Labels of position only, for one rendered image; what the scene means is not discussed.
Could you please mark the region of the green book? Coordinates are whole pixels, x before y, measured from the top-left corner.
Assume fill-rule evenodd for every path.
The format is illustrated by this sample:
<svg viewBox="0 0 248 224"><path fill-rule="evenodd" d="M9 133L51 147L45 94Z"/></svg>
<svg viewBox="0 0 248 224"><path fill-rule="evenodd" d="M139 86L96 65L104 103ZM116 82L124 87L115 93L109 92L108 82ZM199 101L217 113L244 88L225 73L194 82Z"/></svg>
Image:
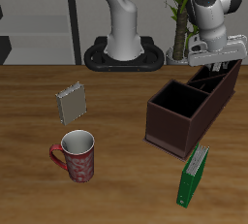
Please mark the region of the green book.
<svg viewBox="0 0 248 224"><path fill-rule="evenodd" d="M197 144L182 170L176 203L184 208L188 207L202 179L208 150L208 147Z"/></svg>

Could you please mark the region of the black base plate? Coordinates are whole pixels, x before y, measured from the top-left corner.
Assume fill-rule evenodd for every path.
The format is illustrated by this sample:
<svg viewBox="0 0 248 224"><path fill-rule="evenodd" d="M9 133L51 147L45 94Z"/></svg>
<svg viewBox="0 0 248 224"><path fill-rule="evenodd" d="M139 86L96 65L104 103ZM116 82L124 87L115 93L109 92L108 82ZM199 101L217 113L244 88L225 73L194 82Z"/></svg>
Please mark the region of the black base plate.
<svg viewBox="0 0 248 224"><path fill-rule="evenodd" d="M104 53L107 37L98 37L94 45L84 54L84 64L88 69L96 72L152 72L159 70L165 61L164 53L154 45L149 36L141 36L144 53L130 61L118 61Z"/></svg>

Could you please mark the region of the grey shelf unit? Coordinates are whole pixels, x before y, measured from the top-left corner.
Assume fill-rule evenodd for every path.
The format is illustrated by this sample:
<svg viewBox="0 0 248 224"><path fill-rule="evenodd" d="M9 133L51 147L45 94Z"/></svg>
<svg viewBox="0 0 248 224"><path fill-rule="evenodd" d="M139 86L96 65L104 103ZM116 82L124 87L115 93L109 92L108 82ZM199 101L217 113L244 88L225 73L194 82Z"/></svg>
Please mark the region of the grey shelf unit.
<svg viewBox="0 0 248 224"><path fill-rule="evenodd" d="M0 65L79 65L76 0L0 0Z"/></svg>

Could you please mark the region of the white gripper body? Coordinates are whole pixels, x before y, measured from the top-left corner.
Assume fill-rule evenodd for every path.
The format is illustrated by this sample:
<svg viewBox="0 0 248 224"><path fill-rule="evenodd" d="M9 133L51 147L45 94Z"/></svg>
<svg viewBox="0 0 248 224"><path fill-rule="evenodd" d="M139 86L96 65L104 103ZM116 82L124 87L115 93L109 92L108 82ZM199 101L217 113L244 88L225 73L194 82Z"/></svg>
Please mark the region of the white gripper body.
<svg viewBox="0 0 248 224"><path fill-rule="evenodd" d="M227 62L244 59L247 56L247 38L244 35L229 36L227 44L220 50L209 51L207 43L200 39L200 35L190 38L188 47L188 63L190 66Z"/></svg>

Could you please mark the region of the grey book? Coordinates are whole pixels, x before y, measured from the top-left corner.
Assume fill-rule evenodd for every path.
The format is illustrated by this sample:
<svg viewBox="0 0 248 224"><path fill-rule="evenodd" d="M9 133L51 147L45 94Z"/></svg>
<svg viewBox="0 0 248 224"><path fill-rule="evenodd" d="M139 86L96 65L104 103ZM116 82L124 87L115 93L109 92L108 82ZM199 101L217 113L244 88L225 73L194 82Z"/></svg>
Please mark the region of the grey book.
<svg viewBox="0 0 248 224"><path fill-rule="evenodd" d="M67 125L86 113L84 85L76 82L55 95L59 118Z"/></svg>

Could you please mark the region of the red patterned mug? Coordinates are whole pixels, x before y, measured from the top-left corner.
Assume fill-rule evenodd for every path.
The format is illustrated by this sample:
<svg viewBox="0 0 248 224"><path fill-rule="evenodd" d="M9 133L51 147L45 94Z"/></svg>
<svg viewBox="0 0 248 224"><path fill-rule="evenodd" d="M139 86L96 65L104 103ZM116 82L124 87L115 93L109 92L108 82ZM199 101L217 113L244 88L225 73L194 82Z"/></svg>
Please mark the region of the red patterned mug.
<svg viewBox="0 0 248 224"><path fill-rule="evenodd" d="M94 175L94 137L87 131L75 130L67 133L60 144L53 144L49 149L50 159L60 168L66 170L72 181L84 183ZM54 154L59 150L66 162Z"/></svg>

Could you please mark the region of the green pot plant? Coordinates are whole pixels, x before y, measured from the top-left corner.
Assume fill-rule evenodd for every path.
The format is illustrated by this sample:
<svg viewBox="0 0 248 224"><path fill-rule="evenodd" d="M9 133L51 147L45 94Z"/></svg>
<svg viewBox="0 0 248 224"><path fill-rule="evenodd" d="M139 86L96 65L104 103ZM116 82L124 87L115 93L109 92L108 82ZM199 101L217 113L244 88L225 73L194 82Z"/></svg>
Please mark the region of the green pot plant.
<svg viewBox="0 0 248 224"><path fill-rule="evenodd" d="M188 43L189 39L199 33L196 24L192 25L193 30L188 28L189 18L186 10L186 3L189 0L166 0L166 6L172 11L171 18L176 22L173 47L168 50L168 65L188 64Z"/></svg>

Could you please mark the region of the dark brown desk caddy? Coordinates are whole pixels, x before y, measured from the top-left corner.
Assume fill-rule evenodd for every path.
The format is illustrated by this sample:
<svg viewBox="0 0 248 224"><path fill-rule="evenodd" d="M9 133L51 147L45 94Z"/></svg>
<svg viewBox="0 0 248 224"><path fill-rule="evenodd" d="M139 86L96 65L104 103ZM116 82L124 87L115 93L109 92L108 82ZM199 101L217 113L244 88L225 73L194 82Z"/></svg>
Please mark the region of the dark brown desk caddy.
<svg viewBox="0 0 248 224"><path fill-rule="evenodd" d="M241 62L218 73L202 66L182 83L170 80L147 102L144 140L185 161L230 101Z"/></svg>

